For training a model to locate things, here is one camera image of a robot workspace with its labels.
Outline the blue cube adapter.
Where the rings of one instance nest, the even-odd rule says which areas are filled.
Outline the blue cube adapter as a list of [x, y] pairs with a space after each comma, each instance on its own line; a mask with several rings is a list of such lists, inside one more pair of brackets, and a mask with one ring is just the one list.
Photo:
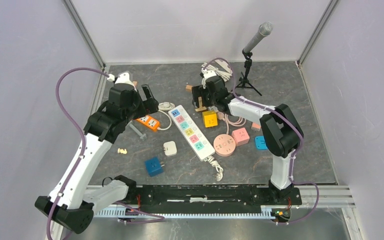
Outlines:
[[144, 162], [146, 171], [150, 177], [155, 177], [164, 172], [163, 166], [158, 157], [153, 157]]

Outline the orange wooden cube socket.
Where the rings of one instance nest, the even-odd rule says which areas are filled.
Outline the orange wooden cube socket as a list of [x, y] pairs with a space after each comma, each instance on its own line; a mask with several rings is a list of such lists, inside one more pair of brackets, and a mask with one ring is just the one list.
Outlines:
[[194, 109], [196, 112], [204, 112], [207, 110], [207, 107], [203, 105], [202, 97], [198, 97], [198, 107]]

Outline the grey handheld microphone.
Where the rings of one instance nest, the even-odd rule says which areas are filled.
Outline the grey handheld microphone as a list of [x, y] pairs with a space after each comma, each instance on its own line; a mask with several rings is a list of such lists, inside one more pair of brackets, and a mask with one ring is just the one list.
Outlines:
[[262, 23], [257, 32], [251, 38], [251, 40], [246, 44], [246, 46], [242, 49], [243, 54], [249, 54], [252, 50], [265, 38], [268, 37], [273, 31], [274, 25], [267, 21]]

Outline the orange power strip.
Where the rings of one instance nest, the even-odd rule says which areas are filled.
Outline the orange power strip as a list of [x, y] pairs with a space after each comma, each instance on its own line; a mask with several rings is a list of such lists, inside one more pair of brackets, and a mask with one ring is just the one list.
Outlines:
[[149, 128], [153, 132], [157, 132], [158, 128], [160, 127], [160, 122], [150, 115], [146, 115], [144, 117], [137, 118], [136, 121], [141, 123], [142, 125], [146, 126], [147, 128]]

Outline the black tripod microphone stand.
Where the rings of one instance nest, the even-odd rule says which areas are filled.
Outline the black tripod microphone stand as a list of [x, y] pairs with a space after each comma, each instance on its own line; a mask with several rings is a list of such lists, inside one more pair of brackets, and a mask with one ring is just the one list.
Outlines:
[[242, 52], [245, 61], [244, 61], [244, 68], [245, 72], [241, 72], [241, 77], [239, 78], [239, 83], [235, 86], [236, 88], [241, 88], [241, 89], [253, 89], [258, 95], [262, 96], [262, 93], [257, 90], [250, 82], [248, 79], [248, 75], [250, 73], [253, 61], [252, 61], [252, 52]]

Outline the small cream plug piece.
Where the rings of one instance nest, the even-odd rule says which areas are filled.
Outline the small cream plug piece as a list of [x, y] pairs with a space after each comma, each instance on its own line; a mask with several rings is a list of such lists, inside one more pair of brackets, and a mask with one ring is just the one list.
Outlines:
[[128, 151], [125, 148], [118, 148], [117, 149], [118, 154], [126, 155]]

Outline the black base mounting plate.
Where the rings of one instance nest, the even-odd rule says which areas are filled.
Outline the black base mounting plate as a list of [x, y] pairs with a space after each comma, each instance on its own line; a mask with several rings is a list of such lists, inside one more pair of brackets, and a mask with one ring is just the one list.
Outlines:
[[137, 185], [123, 202], [153, 214], [257, 214], [262, 206], [302, 204], [299, 188], [257, 184]]

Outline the white long power strip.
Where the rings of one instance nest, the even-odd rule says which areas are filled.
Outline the white long power strip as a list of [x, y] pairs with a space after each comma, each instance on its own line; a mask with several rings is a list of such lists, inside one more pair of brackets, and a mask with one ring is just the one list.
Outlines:
[[174, 107], [167, 114], [200, 161], [215, 154], [214, 147], [182, 105]]

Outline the yellow cube adapter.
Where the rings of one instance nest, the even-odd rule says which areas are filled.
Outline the yellow cube adapter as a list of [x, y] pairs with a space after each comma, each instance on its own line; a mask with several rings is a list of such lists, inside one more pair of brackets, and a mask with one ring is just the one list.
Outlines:
[[202, 112], [202, 119], [205, 128], [218, 126], [218, 117], [214, 110], [207, 110]]

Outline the small blue plug adapter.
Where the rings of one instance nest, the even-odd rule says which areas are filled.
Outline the small blue plug adapter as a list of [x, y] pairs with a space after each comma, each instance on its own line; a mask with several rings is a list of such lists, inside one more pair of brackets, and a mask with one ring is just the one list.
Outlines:
[[255, 147], [257, 150], [267, 150], [267, 144], [263, 135], [256, 136], [254, 138]]

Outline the pink round socket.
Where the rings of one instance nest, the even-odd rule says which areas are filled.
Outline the pink round socket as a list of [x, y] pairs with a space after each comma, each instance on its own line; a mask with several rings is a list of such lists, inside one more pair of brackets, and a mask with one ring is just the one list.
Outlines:
[[236, 149], [236, 141], [228, 134], [220, 134], [213, 141], [215, 153], [221, 157], [228, 157]]

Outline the pink plug adapter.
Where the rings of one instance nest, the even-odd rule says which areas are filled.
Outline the pink plug adapter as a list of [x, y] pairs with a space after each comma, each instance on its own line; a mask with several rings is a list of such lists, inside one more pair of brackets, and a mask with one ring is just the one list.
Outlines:
[[250, 140], [250, 136], [245, 127], [233, 130], [231, 136], [235, 140], [236, 146], [245, 145]]

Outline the white square plug adapter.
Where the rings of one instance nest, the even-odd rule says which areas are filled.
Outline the white square plug adapter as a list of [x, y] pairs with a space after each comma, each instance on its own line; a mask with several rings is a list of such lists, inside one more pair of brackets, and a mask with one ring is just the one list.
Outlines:
[[177, 154], [177, 146], [174, 141], [168, 141], [163, 144], [163, 151], [165, 156], [170, 157]]

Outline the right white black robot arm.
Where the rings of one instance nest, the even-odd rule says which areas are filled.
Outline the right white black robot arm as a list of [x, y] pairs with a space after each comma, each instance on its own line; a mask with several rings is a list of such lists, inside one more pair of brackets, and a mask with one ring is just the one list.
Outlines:
[[202, 84], [191, 88], [195, 106], [215, 106], [219, 112], [240, 117], [260, 125], [265, 144], [273, 155], [269, 199], [282, 204], [289, 198], [293, 182], [293, 165], [304, 140], [304, 133], [290, 107], [264, 105], [229, 91], [218, 76], [204, 77]]

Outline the small brown wooden block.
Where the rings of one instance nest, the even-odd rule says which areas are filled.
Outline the small brown wooden block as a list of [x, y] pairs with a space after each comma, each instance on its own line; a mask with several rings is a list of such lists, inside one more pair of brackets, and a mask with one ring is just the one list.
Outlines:
[[185, 90], [189, 93], [192, 93], [193, 86], [192, 85], [186, 85]]

